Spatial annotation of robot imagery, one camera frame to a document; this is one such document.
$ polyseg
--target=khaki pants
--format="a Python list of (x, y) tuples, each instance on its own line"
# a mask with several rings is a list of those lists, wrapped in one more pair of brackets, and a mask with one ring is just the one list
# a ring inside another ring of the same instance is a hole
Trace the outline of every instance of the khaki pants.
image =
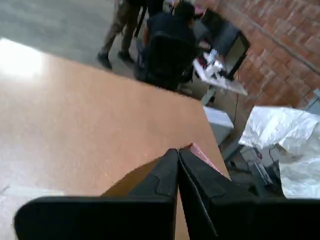
[(123, 4), (119, 6), (115, 14), (109, 32), (105, 36), (103, 50), (109, 52), (116, 36), (122, 32), (125, 25), (121, 51), (127, 53), (131, 44), (134, 31), (137, 27), (138, 16), (140, 12), (139, 6), (132, 6), (128, 1), (124, 0)]

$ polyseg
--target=chair backrest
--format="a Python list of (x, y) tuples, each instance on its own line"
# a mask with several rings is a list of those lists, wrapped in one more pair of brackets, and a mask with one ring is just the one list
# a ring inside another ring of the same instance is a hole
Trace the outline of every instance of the chair backrest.
[(184, 70), (201, 53), (195, 45), (163, 32), (154, 35), (148, 48), (145, 81), (168, 90), (177, 88)]

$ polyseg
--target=brick wall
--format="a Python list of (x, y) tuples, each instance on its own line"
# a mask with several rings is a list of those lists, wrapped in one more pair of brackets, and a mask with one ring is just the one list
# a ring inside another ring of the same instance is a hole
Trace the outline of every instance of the brick wall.
[(320, 87), (320, 0), (200, 0), (251, 43), (239, 69), (242, 107), (304, 107)]

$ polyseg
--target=man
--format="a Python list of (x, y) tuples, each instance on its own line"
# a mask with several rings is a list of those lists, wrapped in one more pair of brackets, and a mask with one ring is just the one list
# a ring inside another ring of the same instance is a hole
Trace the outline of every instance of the man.
[(122, 32), (125, 26), (121, 51), (118, 52), (118, 56), (124, 62), (134, 63), (134, 60), (129, 54), (129, 47), (137, 26), (140, 8), (146, 4), (149, 8), (149, 15), (152, 15), (162, 11), (163, 2), (164, 0), (123, 0), (123, 3), (116, 12), (108, 33), (106, 34), (104, 46), (97, 56), (99, 62), (105, 68), (112, 69), (112, 65), (109, 61), (109, 52), (116, 36)]
[(195, 45), (196, 37), (192, 30), (194, 19), (195, 7), (187, 1), (181, 1), (177, 4), (174, 15), (161, 12), (149, 18), (142, 38), (142, 44), (145, 47), (143, 54), (145, 55), (148, 51), (150, 39), (158, 32), (163, 32), (173, 38), (181, 38), (191, 45)]

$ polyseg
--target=black shoe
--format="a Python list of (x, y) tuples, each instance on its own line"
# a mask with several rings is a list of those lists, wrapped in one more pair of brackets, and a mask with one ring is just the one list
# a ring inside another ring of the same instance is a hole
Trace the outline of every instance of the black shoe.
[(124, 61), (124, 62), (126, 62), (126, 63), (129, 63), (129, 64), (134, 64), (134, 63), (135, 63), (135, 61), (131, 58), (129, 52), (122, 52), (122, 51), (120, 51), (120, 52), (118, 52), (118, 57), (119, 57), (122, 61)]
[(108, 58), (108, 53), (106, 52), (99, 52), (98, 55), (96, 56), (96, 58), (98, 59), (99, 63), (104, 66), (106, 69), (110, 69), (112, 70), (112, 65), (109, 61)]

